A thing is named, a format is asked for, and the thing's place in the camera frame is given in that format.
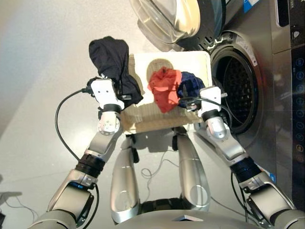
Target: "red cloth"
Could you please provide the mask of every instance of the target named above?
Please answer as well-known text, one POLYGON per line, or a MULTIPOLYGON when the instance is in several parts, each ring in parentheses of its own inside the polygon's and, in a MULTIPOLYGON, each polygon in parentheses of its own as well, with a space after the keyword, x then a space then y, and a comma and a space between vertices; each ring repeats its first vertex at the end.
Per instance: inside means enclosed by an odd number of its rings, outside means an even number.
POLYGON ((153 93, 155 102, 162 113, 168 112, 178 105, 177 89, 181 83, 181 71, 162 67, 153 72, 148 89, 153 93))

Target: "washing machine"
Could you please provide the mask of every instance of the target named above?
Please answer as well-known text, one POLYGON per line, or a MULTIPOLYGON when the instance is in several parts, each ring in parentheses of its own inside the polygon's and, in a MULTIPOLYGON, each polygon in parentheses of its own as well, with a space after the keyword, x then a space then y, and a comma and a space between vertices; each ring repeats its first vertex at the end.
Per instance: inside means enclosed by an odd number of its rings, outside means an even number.
POLYGON ((236 138, 304 210, 304 1, 130 2, 160 50, 210 54, 236 138))

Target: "washing machine door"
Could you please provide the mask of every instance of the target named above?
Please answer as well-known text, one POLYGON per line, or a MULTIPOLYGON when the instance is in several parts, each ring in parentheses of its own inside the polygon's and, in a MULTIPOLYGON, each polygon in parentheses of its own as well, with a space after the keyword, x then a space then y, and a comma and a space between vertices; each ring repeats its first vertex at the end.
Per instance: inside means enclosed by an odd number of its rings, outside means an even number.
POLYGON ((130 3, 139 22, 155 39, 185 48, 193 46, 184 44, 191 37, 197 39, 195 50, 201 49, 198 41, 203 48, 209 46, 220 35, 225 22, 225 0, 130 0, 130 3))

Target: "navy blue cloth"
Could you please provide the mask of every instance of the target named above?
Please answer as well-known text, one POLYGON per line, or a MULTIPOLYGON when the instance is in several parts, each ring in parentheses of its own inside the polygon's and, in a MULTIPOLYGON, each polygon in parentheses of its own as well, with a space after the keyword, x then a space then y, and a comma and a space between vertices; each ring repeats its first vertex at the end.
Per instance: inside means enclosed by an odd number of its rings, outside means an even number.
MULTIPOLYGON (((193 73, 182 72, 181 83, 179 84, 177 95, 179 98, 198 97, 200 90, 205 88, 204 83, 193 73)), ((186 108, 185 101, 179 102, 179 106, 186 108)))
POLYGON ((89 56, 99 75, 112 79, 116 95, 125 108, 143 99, 138 83, 128 72, 129 47, 125 41, 112 37, 94 40, 89 44, 89 56))

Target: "white cable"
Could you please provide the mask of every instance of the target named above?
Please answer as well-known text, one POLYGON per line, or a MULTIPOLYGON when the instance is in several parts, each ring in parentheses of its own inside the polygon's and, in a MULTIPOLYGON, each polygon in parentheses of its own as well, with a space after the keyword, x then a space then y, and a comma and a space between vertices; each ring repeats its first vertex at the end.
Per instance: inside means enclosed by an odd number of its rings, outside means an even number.
POLYGON ((141 175, 142 175, 142 177, 143 177, 144 179, 147 179, 147 180, 148 180, 148 181, 147 181, 147 185, 146 185, 147 190, 148 190, 148 195, 147 195, 147 198, 145 199, 144 202, 146 202, 146 201, 148 200, 149 196, 150 196, 151 190, 150 190, 150 188, 149 188, 149 185, 150 185, 150 183, 152 182, 152 178, 153 178, 155 175, 157 175, 157 173, 158 173, 159 170, 161 169, 161 166, 162 166, 163 162, 164 162, 164 161, 168 161, 169 163, 173 164, 174 166, 179 167, 178 165, 176 165, 176 164, 175 164, 174 162, 172 162, 171 160, 169 160, 169 159, 163 159, 164 156, 165 156, 165 154, 166 154, 167 152, 169 152, 169 151, 174 152, 173 150, 167 150, 167 151, 165 151, 165 152, 163 153, 162 157, 161 157, 161 160, 160 160, 160 163, 159 163, 158 168, 157 168, 156 171, 154 171, 153 173, 152 173, 152 172, 150 171, 150 169, 148 169, 148 168, 143 168, 143 169, 141 169, 141 175))
MULTIPOLYGON (((155 175, 158 174, 158 172, 160 171, 160 169, 161 169, 161 167, 162 167, 163 162, 164 162, 164 161, 168 161, 168 162, 171 163, 172 165, 174 165, 174 166, 176 166, 176 167, 179 167, 178 165, 176 165, 176 164, 175 164, 174 162, 172 162, 171 160, 169 160, 169 159, 163 159, 164 156, 165 156, 165 154, 166 154, 167 152, 169 152, 169 151, 174 152, 173 150, 167 150, 167 151, 165 151, 165 152, 163 153, 162 157, 161 157, 161 160, 160 160, 160 163, 159 163, 158 168, 157 168, 156 171, 154 171, 153 173, 152 173, 151 170, 148 169, 148 168, 143 168, 143 169, 141 169, 141 175, 142 175, 142 177, 143 177, 144 179, 147 179, 147 180, 148 180, 148 181, 147 181, 147 185, 146 185, 147 190, 148 190, 148 195, 147 195, 147 198, 145 199, 144 202, 146 202, 146 201, 148 200, 149 196, 150 196, 150 188, 149 188, 149 185, 150 185, 150 183, 152 182, 152 178, 153 178, 155 175)), ((240 212, 238 212, 238 211, 236 211, 236 210, 234 210, 234 209, 232 209, 232 208, 227 207, 226 205, 224 205, 224 204, 220 203, 219 201, 217 201, 216 199, 214 199, 212 196, 211 196, 211 199, 212 199, 216 204, 219 204, 219 205, 222 206, 223 208, 226 208, 226 209, 228 209, 228 210, 230 210, 230 211, 232 211, 232 212, 234 212, 234 213, 236 213, 236 214, 238 214, 238 215, 240 215, 240 216, 245 217, 244 214, 242 214, 242 213, 240 213, 240 212)), ((254 219, 252 219, 252 218, 249 217, 249 220, 251 220, 251 221, 254 222, 256 225, 259 226, 259 224, 258 224, 254 219)))
MULTIPOLYGON (((6 192, 0 195, 0 200, 2 199, 2 196, 4 196, 5 194, 6 194, 6 192)), ((29 208, 29 207, 23 205, 23 204, 21 203, 21 201, 19 200, 18 197, 15 197, 15 198, 18 200, 20 206, 12 206, 12 205, 10 205, 10 204, 6 201, 5 198, 4 198, 4 202, 5 202, 6 205, 9 206, 10 208, 25 208, 25 209, 29 210, 29 211, 31 212, 31 214, 32 214, 32 220, 33 220, 33 222, 34 222, 34 221, 35 221, 35 214, 36 214, 37 217, 39 217, 39 216, 38 216, 38 213, 37 213, 35 210, 33 210, 33 209, 31 209, 31 208, 29 208)))

